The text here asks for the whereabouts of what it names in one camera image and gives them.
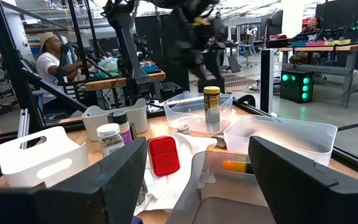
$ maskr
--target plastic bag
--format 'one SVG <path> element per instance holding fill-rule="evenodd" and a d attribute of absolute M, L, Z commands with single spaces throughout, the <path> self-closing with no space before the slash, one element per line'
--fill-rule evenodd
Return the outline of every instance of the plastic bag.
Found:
<path fill-rule="evenodd" d="M 116 73 L 118 70 L 117 59 L 113 57 L 103 59 L 99 62 L 99 67 L 101 67 L 106 72 Z"/>

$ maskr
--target baseball cap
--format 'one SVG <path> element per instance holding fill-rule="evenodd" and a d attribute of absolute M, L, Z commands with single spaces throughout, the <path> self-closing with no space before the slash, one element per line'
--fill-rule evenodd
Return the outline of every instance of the baseball cap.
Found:
<path fill-rule="evenodd" d="M 40 52 L 42 51 L 42 49 L 44 47 L 44 43 L 51 37 L 56 37 L 56 35 L 53 34 L 53 32 L 46 32 L 41 35 L 41 37 L 40 37 L 40 44 L 41 44 Z"/>

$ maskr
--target clear plastic bin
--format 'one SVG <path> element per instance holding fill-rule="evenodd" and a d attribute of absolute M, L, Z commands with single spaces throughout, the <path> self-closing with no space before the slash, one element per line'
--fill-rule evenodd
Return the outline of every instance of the clear plastic bin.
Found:
<path fill-rule="evenodd" d="M 197 153 L 190 180 L 166 223 L 275 223 L 255 176 L 222 168 L 223 161 L 246 160 L 242 154 Z"/>
<path fill-rule="evenodd" d="M 246 115 L 224 131 L 229 151 L 248 154 L 249 138 L 260 136 L 328 166 L 337 127 L 292 119 Z"/>
<path fill-rule="evenodd" d="M 219 133 L 230 123 L 232 106 L 233 96 L 221 94 L 220 123 L 206 123 L 205 116 L 210 111 L 205 113 L 203 93 L 182 93 L 163 102 L 170 127 L 177 128 L 187 124 L 192 131 L 211 134 Z"/>

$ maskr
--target jar lid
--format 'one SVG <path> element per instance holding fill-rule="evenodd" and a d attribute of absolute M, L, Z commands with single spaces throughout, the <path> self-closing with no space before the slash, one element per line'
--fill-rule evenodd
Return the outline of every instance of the jar lid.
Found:
<path fill-rule="evenodd" d="M 206 86 L 204 87 L 204 93 L 215 94 L 220 93 L 221 89 L 217 86 Z"/>
<path fill-rule="evenodd" d="M 127 113 L 125 111 L 117 111 L 112 114 L 109 114 L 109 122 L 117 124 L 125 124 L 128 122 Z"/>
<path fill-rule="evenodd" d="M 118 124 L 104 124 L 96 129 L 99 138 L 111 137 L 119 134 Z"/>

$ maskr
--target workshop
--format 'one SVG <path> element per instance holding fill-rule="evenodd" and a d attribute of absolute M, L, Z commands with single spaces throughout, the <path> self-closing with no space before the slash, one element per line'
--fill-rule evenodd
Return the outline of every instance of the workshop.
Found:
<path fill-rule="evenodd" d="M 358 0 L 0 0 L 0 223 L 358 223 Z"/>

